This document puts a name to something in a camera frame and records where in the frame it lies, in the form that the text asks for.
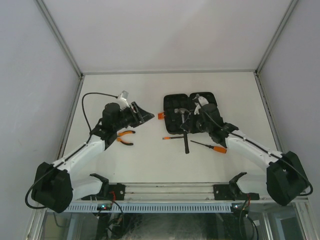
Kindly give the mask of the black plastic tool case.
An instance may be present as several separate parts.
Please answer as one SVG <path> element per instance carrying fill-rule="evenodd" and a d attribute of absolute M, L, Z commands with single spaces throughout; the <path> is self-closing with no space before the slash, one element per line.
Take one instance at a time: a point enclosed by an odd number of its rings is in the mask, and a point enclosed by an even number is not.
<path fill-rule="evenodd" d="M 185 120 L 190 113 L 194 113 L 196 105 L 193 102 L 193 98 L 196 94 L 205 97 L 210 104 L 218 105 L 212 92 L 194 92 L 190 95 L 179 93 L 164 96 L 163 112 L 158 113 L 157 118 L 164 120 L 165 128 L 169 134 L 180 135 L 184 132 L 184 130 L 181 129 L 181 125 L 183 124 L 182 115 L 175 113 L 175 109 L 183 108 L 187 110 L 184 113 Z"/>

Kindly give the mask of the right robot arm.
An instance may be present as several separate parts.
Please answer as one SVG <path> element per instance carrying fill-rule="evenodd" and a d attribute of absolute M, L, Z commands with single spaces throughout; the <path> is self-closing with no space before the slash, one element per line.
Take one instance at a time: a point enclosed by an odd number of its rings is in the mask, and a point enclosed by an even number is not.
<path fill-rule="evenodd" d="M 243 156 L 264 171 L 264 175 L 242 174 L 229 187 L 234 199 L 240 200 L 247 193 L 267 192 L 277 204 L 286 206 L 296 197 L 313 193 L 313 186 L 297 154 L 271 150 L 250 139 L 237 126 L 225 122 L 215 104 L 197 104 L 194 112 L 183 118 L 183 130 L 190 133 L 193 127 L 200 133 L 207 133 L 214 143 Z"/>

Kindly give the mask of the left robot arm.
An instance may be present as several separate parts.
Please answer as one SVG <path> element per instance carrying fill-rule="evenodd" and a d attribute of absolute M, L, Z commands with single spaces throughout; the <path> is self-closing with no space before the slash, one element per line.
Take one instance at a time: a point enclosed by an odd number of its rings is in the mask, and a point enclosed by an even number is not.
<path fill-rule="evenodd" d="M 86 142 L 53 163 L 43 162 L 38 166 L 34 183 L 25 197 L 56 213 L 64 212 L 72 201 L 88 196 L 106 199 L 110 193 L 107 178 L 97 173 L 78 180 L 75 177 L 86 164 L 116 141 L 120 130 L 136 128 L 152 118 L 154 114 L 143 110 L 136 102 L 125 108 L 115 102 L 108 103 Z"/>

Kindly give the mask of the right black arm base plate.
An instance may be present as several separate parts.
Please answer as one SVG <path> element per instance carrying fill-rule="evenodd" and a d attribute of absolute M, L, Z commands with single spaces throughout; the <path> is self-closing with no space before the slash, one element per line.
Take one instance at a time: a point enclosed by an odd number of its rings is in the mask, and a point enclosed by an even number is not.
<path fill-rule="evenodd" d="M 240 172 L 234 176 L 228 183 L 218 183 L 213 185 L 213 194 L 216 201 L 226 200 L 246 200 L 251 197 L 251 200 L 259 200 L 260 195 L 254 192 L 243 192 L 237 183 L 240 178 L 246 176 L 247 172 Z"/>

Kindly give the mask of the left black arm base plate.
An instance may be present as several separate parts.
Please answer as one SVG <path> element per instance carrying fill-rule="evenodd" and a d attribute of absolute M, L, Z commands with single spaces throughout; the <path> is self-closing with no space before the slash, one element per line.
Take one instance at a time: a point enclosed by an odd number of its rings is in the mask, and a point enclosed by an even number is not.
<path fill-rule="evenodd" d="M 91 177 L 94 177 L 102 182 L 101 189 L 97 194 L 87 195 L 81 198 L 81 200 L 120 200 L 123 201 L 125 198 L 126 186 L 122 183 L 110 183 L 109 180 L 97 173 L 90 174 Z"/>

